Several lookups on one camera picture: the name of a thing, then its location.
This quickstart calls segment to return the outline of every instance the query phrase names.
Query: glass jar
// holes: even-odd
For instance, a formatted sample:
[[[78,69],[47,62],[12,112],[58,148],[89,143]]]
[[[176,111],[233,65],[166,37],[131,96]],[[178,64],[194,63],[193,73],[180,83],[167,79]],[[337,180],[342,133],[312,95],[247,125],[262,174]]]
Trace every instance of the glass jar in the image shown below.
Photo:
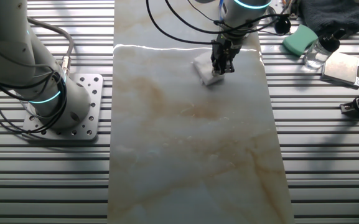
[[[320,44],[319,39],[317,39],[306,53],[304,57],[304,64],[308,68],[319,69],[324,65],[326,60],[329,59],[332,53],[333,52],[324,49],[322,44]]]

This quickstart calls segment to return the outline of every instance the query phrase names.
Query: black cable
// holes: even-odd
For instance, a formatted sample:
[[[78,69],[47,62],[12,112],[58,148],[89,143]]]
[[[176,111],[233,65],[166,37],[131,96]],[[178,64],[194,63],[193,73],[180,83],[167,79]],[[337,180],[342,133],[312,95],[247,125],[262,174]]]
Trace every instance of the black cable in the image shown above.
[[[51,73],[50,75],[48,75],[47,78],[43,79],[45,83],[44,83],[44,85],[43,85],[41,91],[40,91],[38,94],[36,94],[35,96],[30,97],[30,98],[23,98],[23,97],[21,97],[21,96],[17,96],[17,95],[15,95],[15,94],[9,92],[8,90],[6,90],[6,89],[4,88],[4,86],[10,86],[10,85],[6,85],[6,84],[3,84],[3,83],[0,83],[0,90],[3,91],[5,94],[9,95],[10,97],[15,98],[15,99],[18,99],[18,100],[22,100],[22,101],[35,100],[35,99],[37,99],[41,94],[43,94],[43,92],[45,91],[45,89],[46,89],[46,87],[47,87],[47,85],[48,85],[48,83],[49,83],[50,77],[52,77],[52,75],[53,75],[53,73]]]
[[[208,20],[211,20],[212,22],[215,22],[215,20],[209,18],[206,14],[204,14],[202,11],[200,11],[199,9],[196,8],[196,6],[194,6],[190,0],[187,0],[187,2],[189,2],[189,4],[199,13],[201,13],[201,15],[203,15],[204,17],[206,17]]]
[[[259,31],[260,31],[260,32],[267,33],[267,34],[276,35],[276,36],[279,36],[279,37],[282,37],[282,36],[284,36],[284,35],[285,35],[285,34],[275,34],[275,33],[272,33],[272,32],[265,31],[265,30],[259,30]]]
[[[60,75],[58,76],[54,76],[54,78],[56,79],[56,81],[58,81],[60,79]],[[5,120],[5,122],[9,123],[13,128],[12,129],[8,126],[6,126],[1,120],[0,120],[0,125],[4,128],[6,128],[8,131],[12,131],[14,133],[27,133],[27,134],[35,134],[35,133],[41,133],[43,131],[48,130],[49,128],[51,128],[59,119],[60,117],[63,115],[63,112],[65,110],[66,104],[67,104],[67,89],[65,86],[64,82],[60,82],[59,84],[59,88],[60,88],[60,104],[62,105],[61,107],[59,107],[59,113],[54,116],[51,120],[48,121],[48,123],[46,123],[45,125],[35,129],[35,130],[24,130],[18,126],[16,126],[15,124],[13,124],[12,122],[10,122],[5,115],[2,113],[1,108],[0,108],[0,115],[2,116],[2,118]]]
[[[228,34],[228,33],[231,33],[233,31],[237,31],[239,30],[240,28],[243,28],[243,27],[247,27],[249,25],[252,25],[254,22],[258,22],[260,21],[261,19],[265,19],[265,18],[269,18],[269,17],[287,17],[288,14],[269,14],[269,15],[264,15],[264,16],[261,16],[259,18],[256,18],[256,19],[253,19],[252,21],[249,21],[249,22],[246,22],[240,26],[237,26],[237,27],[234,27],[232,29],[228,29],[228,30],[223,30],[223,31],[210,31],[210,30],[203,30],[203,29],[200,29],[198,27],[195,27],[193,26],[192,24],[189,24],[184,18],[182,18],[179,14],[177,14],[177,12],[174,10],[174,8],[172,8],[171,4],[169,3],[168,0],[166,0],[166,4],[168,6],[168,8],[171,10],[171,12],[180,20],[182,21],[185,25],[189,26],[190,28],[194,29],[194,30],[197,30],[199,32],[203,32],[203,33],[206,33],[206,34]],[[252,32],[255,32],[255,30],[251,30],[251,31],[248,31],[246,33],[252,33]]]
[[[41,26],[43,28],[46,28],[48,30],[52,30],[58,34],[62,34],[63,36],[65,36],[68,40],[68,49],[67,49],[67,52],[65,54],[65,56],[71,56],[72,52],[73,52],[73,48],[74,48],[74,40],[73,40],[73,37],[66,31],[64,31],[63,29],[57,27],[57,26],[53,26],[53,25],[50,25],[48,23],[44,23],[44,22],[41,22],[41,21],[38,21],[38,20],[35,20],[31,17],[27,17],[27,20],[34,24],[34,25],[38,25],[38,26]]]
[[[152,23],[154,24],[154,26],[164,35],[166,35],[167,37],[183,42],[183,43],[188,43],[188,44],[203,44],[203,45],[213,45],[213,44],[218,44],[221,45],[221,43],[218,42],[199,42],[199,41],[192,41],[192,40],[184,40],[184,39],[180,39],[178,37],[174,37],[173,35],[170,35],[168,33],[166,33],[164,30],[162,30],[159,25],[157,25],[157,23],[155,22],[153,15],[150,11],[150,5],[149,5],[149,0],[146,0],[146,7],[147,7],[147,13],[149,14],[150,20],[152,21]]]

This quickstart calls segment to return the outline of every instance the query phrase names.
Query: white sponge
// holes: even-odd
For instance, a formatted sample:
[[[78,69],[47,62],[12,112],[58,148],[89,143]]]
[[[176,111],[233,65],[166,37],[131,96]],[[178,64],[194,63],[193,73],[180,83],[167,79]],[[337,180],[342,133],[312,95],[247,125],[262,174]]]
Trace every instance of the white sponge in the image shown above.
[[[212,75],[212,63],[211,63],[211,52],[205,52],[194,59],[193,65],[196,68],[198,75],[200,75],[202,84],[211,85],[219,80],[224,79],[223,75]]]

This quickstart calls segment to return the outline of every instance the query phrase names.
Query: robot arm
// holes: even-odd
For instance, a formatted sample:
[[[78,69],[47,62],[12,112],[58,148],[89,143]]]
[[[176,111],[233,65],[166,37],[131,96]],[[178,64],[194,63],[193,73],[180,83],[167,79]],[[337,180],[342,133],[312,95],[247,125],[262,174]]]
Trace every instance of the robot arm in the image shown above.
[[[18,95],[10,93],[12,97],[28,99],[42,123],[56,120],[49,127],[55,130],[81,123],[90,109],[88,92],[67,77],[33,33],[24,0],[0,0],[0,91],[11,89]]]
[[[267,10],[270,0],[221,0],[220,19],[221,30],[230,30],[255,18],[261,17]],[[213,77],[231,73],[235,71],[233,59],[240,52],[243,39],[247,37],[249,31],[254,29],[258,22],[238,29],[227,34],[218,34],[214,44],[211,61],[213,66]]]

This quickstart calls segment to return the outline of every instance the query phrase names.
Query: gray cloth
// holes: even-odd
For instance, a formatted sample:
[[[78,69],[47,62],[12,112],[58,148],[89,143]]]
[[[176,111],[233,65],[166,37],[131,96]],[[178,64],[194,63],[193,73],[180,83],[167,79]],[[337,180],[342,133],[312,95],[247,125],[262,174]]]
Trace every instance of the gray cloth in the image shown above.
[[[339,28],[348,34],[359,32],[359,6],[354,0],[301,0],[300,9],[306,25],[319,36]]]

